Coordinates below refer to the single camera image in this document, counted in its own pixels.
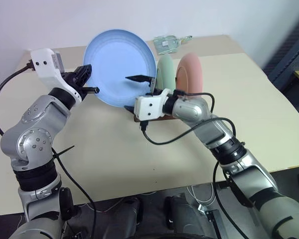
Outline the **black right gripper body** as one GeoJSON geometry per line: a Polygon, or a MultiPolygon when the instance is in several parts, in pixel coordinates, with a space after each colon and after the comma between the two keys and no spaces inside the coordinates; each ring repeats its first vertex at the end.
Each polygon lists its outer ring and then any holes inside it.
{"type": "Polygon", "coordinates": [[[156,78],[147,76],[147,82],[149,83],[149,92],[146,93],[146,95],[153,95],[155,92],[156,78]]]}

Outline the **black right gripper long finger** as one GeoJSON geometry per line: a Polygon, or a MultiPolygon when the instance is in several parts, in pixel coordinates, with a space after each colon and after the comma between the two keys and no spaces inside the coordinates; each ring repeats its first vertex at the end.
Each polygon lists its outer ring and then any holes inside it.
{"type": "Polygon", "coordinates": [[[135,82],[151,82],[151,77],[145,75],[127,76],[125,78],[135,82]]]}

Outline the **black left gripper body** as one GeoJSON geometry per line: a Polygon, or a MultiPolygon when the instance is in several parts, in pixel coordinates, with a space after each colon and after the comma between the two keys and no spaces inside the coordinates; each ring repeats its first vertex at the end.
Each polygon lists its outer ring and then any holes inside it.
{"type": "Polygon", "coordinates": [[[69,86],[76,90],[78,94],[88,94],[83,93],[82,88],[91,77],[91,74],[92,65],[88,64],[77,67],[74,72],[62,73],[61,76],[69,86]]]}

